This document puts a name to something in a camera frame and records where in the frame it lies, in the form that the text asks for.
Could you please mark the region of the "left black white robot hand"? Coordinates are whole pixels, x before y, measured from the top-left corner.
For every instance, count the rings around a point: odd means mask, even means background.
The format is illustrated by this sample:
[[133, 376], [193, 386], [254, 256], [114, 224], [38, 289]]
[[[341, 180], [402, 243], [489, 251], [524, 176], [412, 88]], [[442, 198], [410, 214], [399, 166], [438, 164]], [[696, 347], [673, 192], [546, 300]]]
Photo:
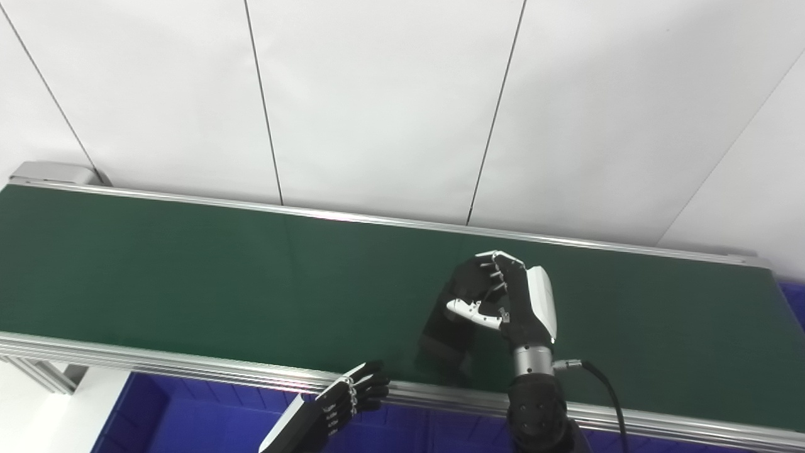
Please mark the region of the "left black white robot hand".
[[259, 445], [259, 452], [321, 452], [331, 436], [357, 415], [377, 411], [388, 396], [384, 362], [362, 363], [314, 398], [301, 394], [288, 405]]

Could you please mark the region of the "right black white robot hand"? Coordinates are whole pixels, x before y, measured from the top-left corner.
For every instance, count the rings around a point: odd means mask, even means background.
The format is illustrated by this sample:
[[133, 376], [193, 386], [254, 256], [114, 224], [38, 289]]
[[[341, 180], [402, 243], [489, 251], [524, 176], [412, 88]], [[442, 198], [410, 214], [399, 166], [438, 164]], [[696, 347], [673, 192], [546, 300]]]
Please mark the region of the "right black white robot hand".
[[497, 330], [512, 348], [555, 343], [558, 322], [547, 271], [503, 250], [457, 265], [438, 300], [453, 316]]

